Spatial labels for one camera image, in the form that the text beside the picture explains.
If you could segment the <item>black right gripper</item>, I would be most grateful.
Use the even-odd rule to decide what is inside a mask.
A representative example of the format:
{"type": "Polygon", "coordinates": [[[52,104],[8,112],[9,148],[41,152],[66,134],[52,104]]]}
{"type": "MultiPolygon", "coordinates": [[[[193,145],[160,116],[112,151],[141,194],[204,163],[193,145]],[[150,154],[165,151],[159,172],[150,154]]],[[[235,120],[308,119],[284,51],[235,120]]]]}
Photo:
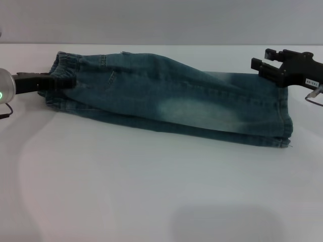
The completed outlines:
{"type": "Polygon", "coordinates": [[[257,58],[251,59],[251,68],[258,75],[270,81],[277,81],[279,87],[298,85],[316,89],[322,85],[322,63],[313,59],[311,52],[295,52],[290,50],[276,51],[267,48],[264,58],[278,61],[280,68],[273,67],[257,58]]]}

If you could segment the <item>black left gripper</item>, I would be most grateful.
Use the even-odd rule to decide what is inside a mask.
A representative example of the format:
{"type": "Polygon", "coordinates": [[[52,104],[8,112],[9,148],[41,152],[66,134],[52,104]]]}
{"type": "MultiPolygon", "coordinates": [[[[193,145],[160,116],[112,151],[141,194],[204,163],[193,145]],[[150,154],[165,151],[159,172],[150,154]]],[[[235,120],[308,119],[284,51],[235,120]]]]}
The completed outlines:
{"type": "Polygon", "coordinates": [[[17,73],[13,75],[16,86],[16,94],[30,93],[52,89],[73,89],[76,80],[54,79],[47,73],[17,73]]]}

